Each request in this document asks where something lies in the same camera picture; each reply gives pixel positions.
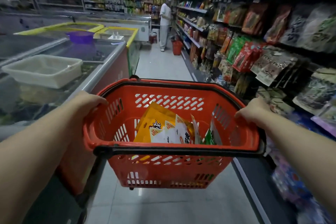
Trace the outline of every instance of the white pants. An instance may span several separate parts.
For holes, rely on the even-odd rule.
[[[160,49],[165,49],[167,46],[169,26],[160,26]]]

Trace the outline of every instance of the orange shopping basket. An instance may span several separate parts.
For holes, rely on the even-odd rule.
[[[108,159],[124,187],[206,188],[233,157],[259,157],[265,151],[265,133],[234,119],[245,105],[217,84],[123,79],[99,95],[109,105],[86,117],[84,144]],[[192,114],[201,136],[213,118],[223,145],[134,143],[137,123],[152,101],[186,120]]]

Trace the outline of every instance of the white shirt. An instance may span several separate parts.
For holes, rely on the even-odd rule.
[[[160,15],[162,15],[162,14],[165,15],[165,16],[167,16],[168,18],[170,18],[170,16],[171,16],[170,7],[167,6],[166,4],[163,4],[161,6]],[[162,26],[169,26],[170,25],[170,19],[167,20],[165,18],[162,18],[162,16],[161,16],[160,25],[162,25]]]

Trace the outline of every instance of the purple bowl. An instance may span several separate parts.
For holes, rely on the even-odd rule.
[[[93,42],[94,33],[79,30],[67,32],[66,35],[69,36],[70,41],[74,44],[91,44]]]

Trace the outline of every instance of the man in white clothes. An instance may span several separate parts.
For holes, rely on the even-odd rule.
[[[170,5],[173,0],[166,0],[166,2],[161,6],[160,15],[160,48],[161,52],[165,51],[167,46],[167,38],[170,26],[170,18],[171,18],[171,9]]]

